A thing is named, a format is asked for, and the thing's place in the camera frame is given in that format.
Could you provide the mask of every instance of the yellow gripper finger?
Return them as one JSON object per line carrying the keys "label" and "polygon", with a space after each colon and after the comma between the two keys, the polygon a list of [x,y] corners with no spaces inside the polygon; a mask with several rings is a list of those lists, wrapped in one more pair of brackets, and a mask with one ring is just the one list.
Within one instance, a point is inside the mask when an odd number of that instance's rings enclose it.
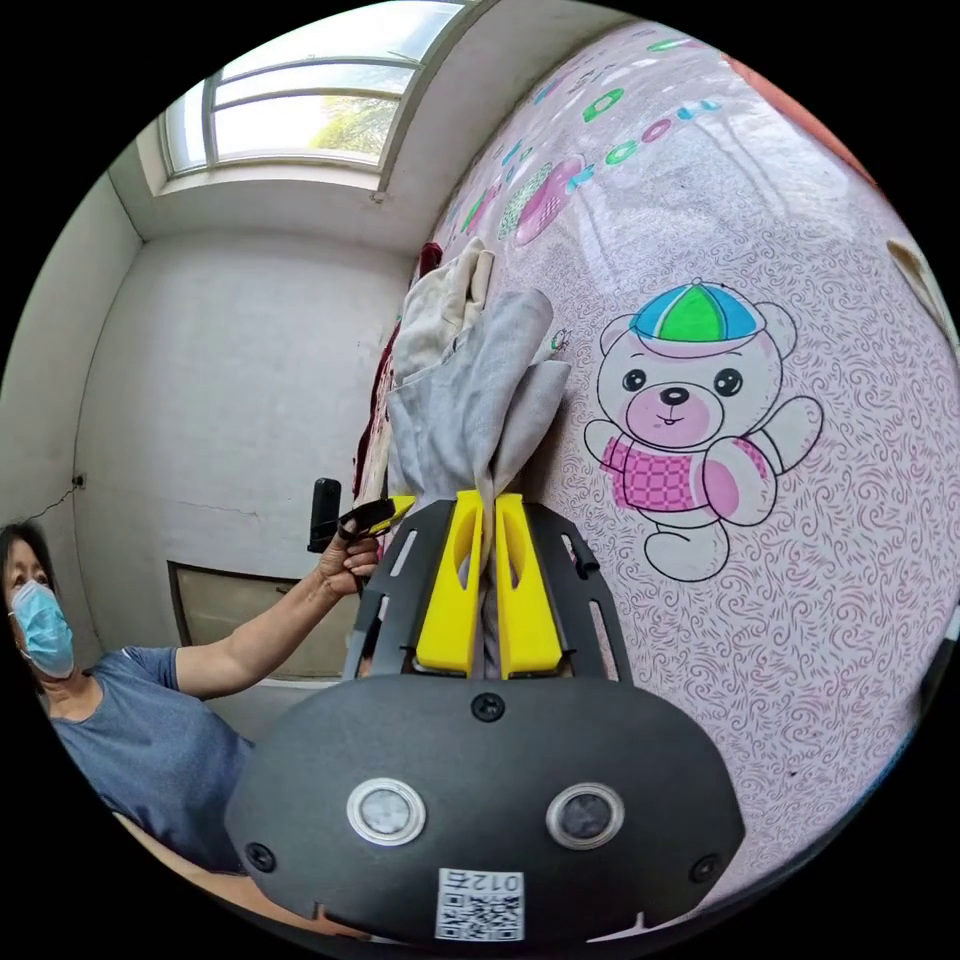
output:
{"label": "yellow gripper finger", "polygon": [[[417,643],[424,669],[470,676],[476,643],[483,501],[476,490],[457,494],[440,569]],[[466,584],[460,571],[470,558]]]}
{"label": "yellow gripper finger", "polygon": [[371,537],[389,530],[416,502],[416,497],[397,496],[388,497],[393,504],[393,515],[380,523],[375,523],[367,532]]}
{"label": "yellow gripper finger", "polygon": [[496,526],[500,675],[553,673],[560,638],[520,494],[497,497]]}

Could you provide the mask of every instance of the window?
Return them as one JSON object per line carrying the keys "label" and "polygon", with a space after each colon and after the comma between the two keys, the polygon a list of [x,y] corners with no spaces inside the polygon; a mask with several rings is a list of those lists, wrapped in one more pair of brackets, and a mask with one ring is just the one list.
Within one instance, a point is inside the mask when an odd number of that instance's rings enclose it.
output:
{"label": "window", "polygon": [[164,114],[169,175],[290,161],[379,171],[404,94],[474,2],[375,3],[251,50]]}
{"label": "window", "polygon": [[[295,580],[255,577],[171,563],[170,588],[184,646],[216,643],[269,610]],[[338,680],[357,597],[344,597],[271,676],[281,680]]]}

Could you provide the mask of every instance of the bear's cap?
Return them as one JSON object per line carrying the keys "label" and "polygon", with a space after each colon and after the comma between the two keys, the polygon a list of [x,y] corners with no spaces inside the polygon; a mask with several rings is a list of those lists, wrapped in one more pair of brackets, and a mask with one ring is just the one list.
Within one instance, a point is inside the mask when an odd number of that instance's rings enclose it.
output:
{"label": "bear's cap", "polygon": [[699,278],[654,297],[630,321],[630,330],[654,353],[704,357],[734,350],[766,326],[759,311]]}

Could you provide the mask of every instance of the white wall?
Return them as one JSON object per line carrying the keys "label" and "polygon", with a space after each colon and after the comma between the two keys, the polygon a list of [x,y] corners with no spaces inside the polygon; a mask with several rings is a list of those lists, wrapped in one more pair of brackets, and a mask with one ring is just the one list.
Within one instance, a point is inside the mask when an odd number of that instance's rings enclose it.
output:
{"label": "white wall", "polygon": [[77,541],[107,650],[179,642],[170,560],[310,570],[313,482],[337,478],[349,502],[380,348],[412,269],[297,237],[196,234],[143,248],[104,325],[77,437]]}
{"label": "white wall", "polygon": [[[70,489],[90,360],[140,246],[104,175],[51,250],[17,327],[0,389],[0,523],[38,514]],[[47,511],[40,524],[74,631],[77,660],[88,666],[101,648],[77,558],[73,496]]]}

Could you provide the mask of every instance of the face mask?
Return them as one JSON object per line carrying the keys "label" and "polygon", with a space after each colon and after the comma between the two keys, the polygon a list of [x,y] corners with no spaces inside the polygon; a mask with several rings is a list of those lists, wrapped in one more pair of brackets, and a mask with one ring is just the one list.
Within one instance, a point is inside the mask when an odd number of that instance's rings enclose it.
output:
{"label": "face mask", "polygon": [[73,632],[53,591],[30,580],[14,595],[12,617],[17,618],[26,644],[27,659],[48,677],[63,680],[73,672]]}

